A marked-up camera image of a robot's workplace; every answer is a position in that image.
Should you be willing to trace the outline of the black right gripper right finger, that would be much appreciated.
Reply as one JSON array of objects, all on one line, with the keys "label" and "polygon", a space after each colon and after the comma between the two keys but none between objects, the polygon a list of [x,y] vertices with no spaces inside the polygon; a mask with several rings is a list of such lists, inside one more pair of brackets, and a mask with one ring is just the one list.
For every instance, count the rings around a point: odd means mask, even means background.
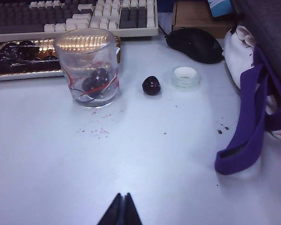
[{"label": "black right gripper right finger", "polygon": [[125,207],[124,207],[124,224],[125,225],[142,225],[140,216],[137,212],[137,209],[134,205],[132,196],[130,193],[127,193],[125,198]]}]

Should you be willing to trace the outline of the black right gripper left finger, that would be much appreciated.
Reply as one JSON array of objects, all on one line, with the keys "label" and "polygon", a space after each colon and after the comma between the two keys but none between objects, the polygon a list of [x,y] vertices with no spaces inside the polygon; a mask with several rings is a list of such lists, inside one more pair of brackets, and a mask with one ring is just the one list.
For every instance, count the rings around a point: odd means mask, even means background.
[{"label": "black right gripper left finger", "polygon": [[98,225],[116,225],[121,211],[122,195],[117,193],[108,209],[98,222]]}]

